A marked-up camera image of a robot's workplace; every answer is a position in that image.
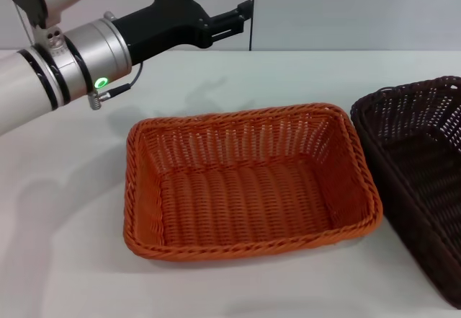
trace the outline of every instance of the black ring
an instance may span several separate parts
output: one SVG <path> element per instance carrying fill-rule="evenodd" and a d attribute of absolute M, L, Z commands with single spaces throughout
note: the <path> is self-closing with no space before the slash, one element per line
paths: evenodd
<path fill-rule="evenodd" d="M 53 57 L 40 44 L 35 44 L 33 48 L 40 54 L 40 56 L 42 56 L 47 65 L 49 65 L 49 67 L 51 68 L 51 71 L 53 72 L 56 81 L 58 82 L 59 89 L 63 94 L 64 104 L 69 104 L 69 102 L 71 101 L 71 94 L 69 93 L 69 88 L 67 87 L 66 80 L 64 80 L 64 77 L 59 71 L 59 68 L 56 66 Z"/>
<path fill-rule="evenodd" d="M 86 84 L 86 92 L 87 93 L 92 93 L 93 92 L 93 80 L 91 80 L 91 74 L 89 73 L 88 67 L 85 64 L 85 61 L 83 58 L 80 56 L 79 51 L 75 47 L 75 45 L 71 42 L 71 40 L 67 37 L 66 39 L 66 44 L 67 48 L 75 58 L 75 61 L 77 61 L 77 64 L 80 67 L 81 74 L 84 76 L 85 84 Z"/>
<path fill-rule="evenodd" d="M 55 92 L 53 91 L 53 88 L 51 87 L 50 82 L 48 81 L 45 73 L 43 73 L 43 70 L 40 68 L 40 65 L 35 60 L 34 56 L 32 56 L 30 52 L 25 49 L 18 51 L 18 54 L 24 57 L 24 59 L 29 63 L 29 65 L 32 67 L 34 72 L 37 74 L 37 78 L 42 83 L 43 89 L 45 90 L 46 95 L 48 96 L 48 99 L 50 100 L 51 109 L 52 110 L 58 109 L 58 100 L 56 99 Z"/>

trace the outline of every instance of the brown wicker basket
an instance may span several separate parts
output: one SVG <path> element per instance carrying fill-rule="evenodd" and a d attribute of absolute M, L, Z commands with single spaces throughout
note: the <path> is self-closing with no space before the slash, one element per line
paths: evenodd
<path fill-rule="evenodd" d="M 364 236 L 381 218 L 333 105 L 150 119 L 128 136 L 124 236 L 141 257 L 273 255 Z"/>
<path fill-rule="evenodd" d="M 386 217 L 461 308 L 461 78 L 381 89 L 351 115 Z"/>

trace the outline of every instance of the green led light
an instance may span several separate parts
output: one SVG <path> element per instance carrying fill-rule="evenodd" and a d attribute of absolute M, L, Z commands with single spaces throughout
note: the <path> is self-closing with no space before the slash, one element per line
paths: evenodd
<path fill-rule="evenodd" d="M 96 87 L 97 89 L 100 89 L 101 87 L 106 86 L 108 83 L 109 83 L 108 78 L 99 78 L 94 83 L 94 87 Z"/>

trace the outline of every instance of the table surface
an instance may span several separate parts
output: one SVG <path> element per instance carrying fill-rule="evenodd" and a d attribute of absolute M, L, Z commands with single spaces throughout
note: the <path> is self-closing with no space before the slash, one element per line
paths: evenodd
<path fill-rule="evenodd" d="M 0 317 L 458 317 L 387 221 L 330 247 L 192 264 L 136 257 L 122 225 L 139 120 L 306 102 L 349 111 L 460 63 L 461 52 L 168 52 L 101 110 L 81 98 L 2 136 Z"/>

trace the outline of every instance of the basket rim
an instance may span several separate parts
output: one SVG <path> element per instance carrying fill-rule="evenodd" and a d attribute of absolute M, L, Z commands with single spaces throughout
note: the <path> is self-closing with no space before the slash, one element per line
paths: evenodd
<path fill-rule="evenodd" d="M 388 98 L 402 97 L 408 94 L 414 94 L 417 92 L 425 91 L 431 88 L 437 89 L 449 89 L 452 85 L 461 88 L 461 77 L 458 76 L 442 76 L 440 78 L 425 80 L 420 82 L 414 82 L 412 84 L 404 84 L 396 87 L 385 87 L 373 92 L 360 100 L 357 100 L 352 105 L 351 115 L 357 115 L 354 118 L 358 122 L 359 126 L 364 130 L 364 134 L 370 140 L 371 144 L 377 149 L 378 153 L 384 159 L 385 163 L 395 173 L 399 182 L 404 186 L 406 192 L 410 195 L 414 202 L 415 207 L 421 212 L 434 235 L 437 239 L 446 247 L 448 253 L 453 257 L 454 261 L 461 266 L 461 251 L 459 251 L 453 243 L 449 240 L 449 237 L 441 227 L 440 223 L 432 218 L 432 215 L 427 210 L 426 206 L 422 203 L 419 194 L 411 187 L 410 183 L 406 179 L 406 176 L 397 167 L 395 162 L 390 158 L 388 152 L 381 146 L 380 140 L 377 136 L 370 131 L 370 124 L 368 123 L 364 114 L 371 109 L 371 107 L 378 102 L 382 102 Z"/>
<path fill-rule="evenodd" d="M 203 253 L 213 252 L 229 252 L 229 251 L 244 251 L 244 252 L 255 252 L 263 247 L 276 247 L 278 244 L 291 244 L 290 249 L 299 249 L 303 244 L 309 242 L 327 242 L 333 243 L 343 239 L 350 239 L 353 237 L 363 236 L 366 231 L 371 232 L 382 220 L 382 204 L 380 197 L 377 193 L 375 184 L 373 183 L 370 171 L 367 168 L 366 161 L 364 158 L 362 145 L 359 142 L 359 137 L 355 128 L 353 127 L 347 114 L 335 105 L 327 103 L 311 103 L 305 105 L 291 105 L 288 107 L 270 107 L 258 110 L 247 110 L 239 112 L 227 112 L 223 114 L 207 114 L 198 115 L 185 118 L 151 118 L 142 120 L 130 131 L 127 139 L 127 155 L 133 153 L 135 143 L 141 141 L 143 131 L 151 130 L 153 128 L 169 128 L 169 127 L 180 127 L 183 125 L 188 126 L 204 126 L 210 123 L 216 123 L 220 121 L 222 123 L 235 122 L 233 118 L 238 118 L 238 121 L 246 121 L 254 119 L 255 114 L 263 112 L 271 112 L 274 117 L 282 117 L 289 114 L 296 114 L 299 112 L 321 112 L 328 113 L 335 117 L 337 122 L 340 122 L 340 129 L 342 138 L 347 142 L 349 147 L 349 158 L 353 162 L 355 167 L 355 174 L 359 178 L 361 188 L 364 190 L 364 194 L 367 196 L 367 204 L 369 206 L 369 214 L 365 216 L 361 221 L 352 224 L 350 226 L 343 226 L 337 229 L 330 229 L 315 234 L 306 234 L 296 237 L 273 239 L 264 242 L 247 242 L 232 245 L 217 245 L 217 246 L 166 246 L 161 244 L 146 244 L 141 242 L 135 236 L 135 214 L 133 213 L 136 201 L 131 197 L 135 197 L 136 179 L 137 172 L 128 164 L 127 165 L 127 178 L 128 172 L 134 174 L 133 182 L 126 182 L 125 187 L 125 225 L 124 225 L 124 238 L 127 246 L 134 251 L 134 253 L 150 257 L 151 253 L 157 252 L 159 254 L 167 254 L 169 252 L 174 253 L 186 253 L 190 254 L 190 258 L 193 258 L 194 254 L 200 255 Z M 165 255 L 162 257 L 165 260 L 168 258 L 174 259 L 175 256 Z"/>

